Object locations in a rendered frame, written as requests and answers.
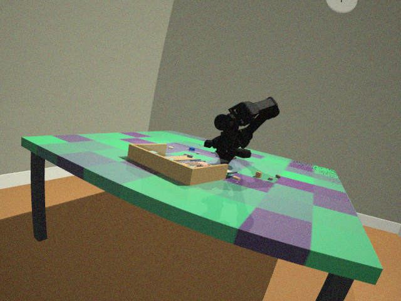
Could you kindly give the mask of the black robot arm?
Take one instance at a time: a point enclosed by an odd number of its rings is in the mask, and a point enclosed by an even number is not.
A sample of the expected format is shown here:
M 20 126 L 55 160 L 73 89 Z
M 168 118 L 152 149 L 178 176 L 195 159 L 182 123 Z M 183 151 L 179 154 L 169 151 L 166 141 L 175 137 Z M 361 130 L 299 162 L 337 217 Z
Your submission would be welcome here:
M 236 109 L 236 112 L 235 112 Z M 238 132 L 239 137 L 236 139 L 237 148 L 245 148 L 253 137 L 253 133 L 259 128 L 266 120 L 275 118 L 279 114 L 278 104 L 273 97 L 269 97 L 260 102 L 240 102 L 228 109 L 230 112 L 227 115 L 218 115 L 214 120 L 214 125 L 218 130 L 230 130 Z M 258 115 L 258 116 L 257 116 Z M 257 116 L 255 118 L 255 116 Z M 243 122 L 242 122 L 243 121 Z M 246 128 L 239 129 L 239 126 L 246 126 Z M 212 140 L 214 149 L 223 151 L 225 148 L 233 147 L 232 134 L 225 135 L 222 132 Z

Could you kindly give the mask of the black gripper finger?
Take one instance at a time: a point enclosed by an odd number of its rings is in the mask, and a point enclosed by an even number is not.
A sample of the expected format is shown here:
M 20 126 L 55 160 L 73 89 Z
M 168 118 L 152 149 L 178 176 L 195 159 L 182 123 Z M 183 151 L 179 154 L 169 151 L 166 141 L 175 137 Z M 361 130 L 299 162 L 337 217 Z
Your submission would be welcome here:
M 236 155 L 224 154 L 224 160 L 229 161 L 230 163 L 233 160 L 234 156 Z
M 215 152 L 218 153 L 220 159 L 224 159 L 225 158 L 224 154 L 227 154 L 227 151 L 226 152 L 219 152 L 219 151 L 215 150 Z

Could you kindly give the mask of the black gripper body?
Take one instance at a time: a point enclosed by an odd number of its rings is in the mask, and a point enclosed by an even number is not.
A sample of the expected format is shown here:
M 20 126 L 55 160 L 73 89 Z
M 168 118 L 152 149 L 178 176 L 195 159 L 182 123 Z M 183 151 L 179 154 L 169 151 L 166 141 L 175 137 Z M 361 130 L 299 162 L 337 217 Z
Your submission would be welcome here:
M 237 147 L 237 145 L 235 145 L 236 144 L 236 139 L 237 139 L 237 137 L 239 137 L 239 134 L 237 134 L 238 132 L 234 132 L 234 131 L 230 131 L 230 130 L 223 130 L 223 132 L 225 132 L 225 135 L 228 135 L 228 136 L 229 136 L 229 134 L 232 134 L 233 141 L 234 141 L 233 147 L 225 148 L 224 150 L 216 149 L 216 151 L 219 151 L 219 152 L 226 152 L 227 151 L 227 154 L 230 154 L 230 155 L 236 155 L 237 157 L 244 158 L 244 159 L 245 158 L 250 158 L 250 156 L 251 156 L 251 151 L 250 150 L 244 149 L 244 148 L 235 149 Z M 206 140 L 204 142 L 204 147 L 211 148 L 212 147 L 212 140 Z

